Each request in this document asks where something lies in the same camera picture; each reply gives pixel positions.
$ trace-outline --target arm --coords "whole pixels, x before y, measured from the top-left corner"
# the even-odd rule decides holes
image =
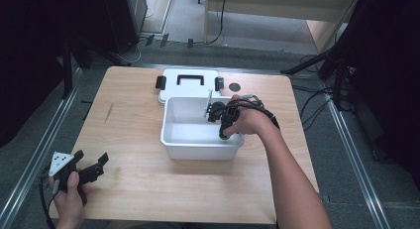
[[[280,130],[261,112],[242,109],[238,121],[224,134],[230,136],[238,132],[257,134],[265,146],[278,226],[331,228],[317,192],[291,155]]]
[[[75,229],[81,227],[84,220],[84,209],[77,191],[78,183],[78,173],[72,172],[67,182],[67,193],[59,191],[53,200],[58,211],[57,229]]]

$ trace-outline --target white box lid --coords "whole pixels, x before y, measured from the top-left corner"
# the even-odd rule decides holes
[[[163,76],[166,77],[165,88],[158,95],[161,105],[171,96],[207,97],[209,90],[213,90],[212,97],[221,95],[220,91],[215,91],[215,79],[218,77],[216,70],[167,68]]]

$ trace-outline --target wrist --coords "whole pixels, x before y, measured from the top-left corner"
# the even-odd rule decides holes
[[[56,229],[78,229],[81,223],[81,221],[58,219]]]

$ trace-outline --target black stand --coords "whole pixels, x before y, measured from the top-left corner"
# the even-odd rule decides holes
[[[339,104],[340,93],[344,72],[346,71],[350,61],[351,41],[355,39],[357,28],[359,28],[359,24],[362,21],[362,18],[367,9],[371,6],[372,2],[374,2],[374,0],[358,1],[353,16],[350,19],[349,25],[343,32],[343,35],[340,37],[340,39],[329,50],[304,63],[301,63],[296,67],[283,70],[281,73],[294,74],[323,60],[324,63],[318,71],[318,76],[322,80],[327,80],[330,78],[333,72],[336,71],[333,100],[337,108],[342,110]]]

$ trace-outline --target white plastic bin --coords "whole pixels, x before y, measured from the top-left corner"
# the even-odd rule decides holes
[[[230,97],[213,98],[212,103],[228,103]],[[220,120],[204,118],[206,97],[169,97],[164,106],[161,142],[171,159],[231,160],[244,144],[244,135],[234,134],[228,140],[219,138]]]

